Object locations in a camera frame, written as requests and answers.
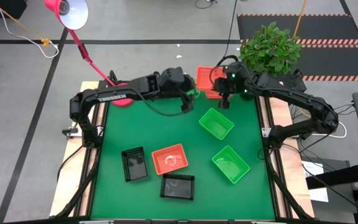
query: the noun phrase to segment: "orange cable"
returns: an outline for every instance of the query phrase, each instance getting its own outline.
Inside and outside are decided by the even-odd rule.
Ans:
[[[0,7],[1,12],[3,12],[7,17],[11,18],[13,21],[15,21],[17,24],[19,24],[23,29],[25,29],[27,32],[31,33],[32,35],[38,37],[43,43],[44,46],[46,47],[49,44],[49,39],[48,38],[42,38],[41,35],[39,35],[36,31],[33,31],[32,29],[26,27],[25,25],[23,25],[21,22],[19,22],[17,19],[13,18],[11,15],[9,15],[9,13],[7,13],[5,10],[3,10]]]
[[[307,2],[308,2],[308,0],[305,0],[305,1],[303,2],[302,10],[301,10],[301,13],[299,14],[298,22],[296,23],[296,27],[295,27],[295,31],[294,31],[294,33],[293,33],[293,36],[296,36],[296,33],[298,32],[299,24],[301,23],[303,11],[305,10],[306,3],[307,3]]]

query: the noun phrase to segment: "white paper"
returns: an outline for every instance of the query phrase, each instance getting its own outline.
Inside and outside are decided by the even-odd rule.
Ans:
[[[306,162],[306,161],[302,161],[302,164],[313,175],[318,175],[318,174],[324,173],[322,164],[319,164],[317,162],[315,162],[315,164],[314,164],[312,162]],[[305,177],[311,176],[305,170],[303,170],[303,172],[305,173]],[[316,200],[319,202],[328,202],[327,188],[309,190],[309,195],[310,195],[310,199],[312,199],[312,200]]]

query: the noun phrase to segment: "black plastic basket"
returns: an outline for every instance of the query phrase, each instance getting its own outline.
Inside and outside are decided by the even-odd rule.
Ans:
[[[193,200],[195,179],[192,175],[164,174],[160,197]]]
[[[121,152],[125,182],[147,177],[143,147]]]

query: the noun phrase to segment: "gray floor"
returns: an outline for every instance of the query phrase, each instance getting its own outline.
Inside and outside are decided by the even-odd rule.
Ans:
[[[43,1],[27,2],[29,7],[21,22],[46,37],[59,39],[63,27],[46,10]],[[358,25],[358,2],[347,3]],[[205,10],[196,9],[193,4],[193,0],[88,1],[89,19],[78,35],[82,39],[99,40],[226,39],[234,1],[219,1]],[[237,12],[298,13],[302,4],[302,0],[239,1]],[[314,0],[309,1],[305,13],[343,13],[343,9],[338,0]],[[9,27],[13,32],[23,34],[14,23],[9,22]],[[235,21],[232,39],[238,38]],[[15,39],[6,33],[2,20],[0,39]],[[230,45],[229,53],[238,54],[237,47]],[[203,44],[87,46],[103,71],[114,69],[121,79],[177,66],[195,75],[198,66],[214,65],[223,56],[225,48],[225,45]],[[51,60],[43,58],[33,45],[0,45],[0,204],[50,64]],[[71,123],[68,100],[85,80],[99,80],[99,76],[81,59],[74,45],[65,45],[6,221],[48,217],[56,187],[56,172],[66,144],[60,131]],[[348,103],[351,94],[358,91],[358,82],[307,82],[306,85],[308,93],[324,97],[333,106]],[[347,127],[347,138],[329,138],[311,150],[324,158],[358,164],[356,115],[341,116],[341,121]],[[315,139],[307,140],[305,145]]]

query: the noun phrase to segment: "pink lamp base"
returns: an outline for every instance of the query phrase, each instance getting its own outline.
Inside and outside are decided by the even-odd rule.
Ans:
[[[111,103],[118,107],[127,107],[133,104],[134,100],[132,99],[123,99],[123,100],[114,100]]]

